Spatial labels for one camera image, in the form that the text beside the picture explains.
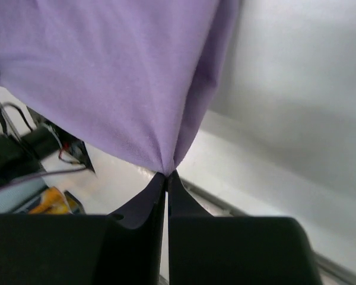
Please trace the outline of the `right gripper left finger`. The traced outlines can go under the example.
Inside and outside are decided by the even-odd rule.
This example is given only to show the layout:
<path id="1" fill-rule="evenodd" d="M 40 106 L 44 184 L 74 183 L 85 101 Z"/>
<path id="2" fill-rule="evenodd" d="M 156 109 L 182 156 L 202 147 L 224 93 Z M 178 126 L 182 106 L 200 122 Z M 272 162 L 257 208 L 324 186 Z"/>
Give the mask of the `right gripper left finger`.
<path id="1" fill-rule="evenodd" d="M 164 183 L 108 215 L 0 214 L 0 284 L 157 284 Z"/>

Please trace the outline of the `purple t shirt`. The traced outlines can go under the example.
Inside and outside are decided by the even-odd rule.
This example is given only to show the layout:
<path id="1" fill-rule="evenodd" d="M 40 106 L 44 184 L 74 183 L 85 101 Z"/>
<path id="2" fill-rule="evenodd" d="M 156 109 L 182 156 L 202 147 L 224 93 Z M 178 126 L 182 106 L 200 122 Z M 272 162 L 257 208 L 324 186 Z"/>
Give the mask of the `purple t shirt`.
<path id="1" fill-rule="evenodd" d="M 171 174 L 220 75 L 239 1 L 0 1 L 0 86 L 70 134 Z"/>

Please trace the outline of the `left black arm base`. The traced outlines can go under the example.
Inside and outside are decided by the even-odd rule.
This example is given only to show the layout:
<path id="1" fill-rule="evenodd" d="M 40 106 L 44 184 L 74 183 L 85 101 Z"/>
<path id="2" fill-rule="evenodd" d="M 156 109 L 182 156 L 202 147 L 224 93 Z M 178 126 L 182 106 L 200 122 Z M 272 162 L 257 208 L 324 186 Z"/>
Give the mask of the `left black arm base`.
<path id="1" fill-rule="evenodd" d="M 10 102 L 0 103 L 0 214 L 83 213 L 81 203 L 68 191 L 47 186 L 47 176 L 94 172 L 83 141 L 39 114 L 28 121 L 28 133 L 18 135 L 5 109 L 24 112 Z"/>

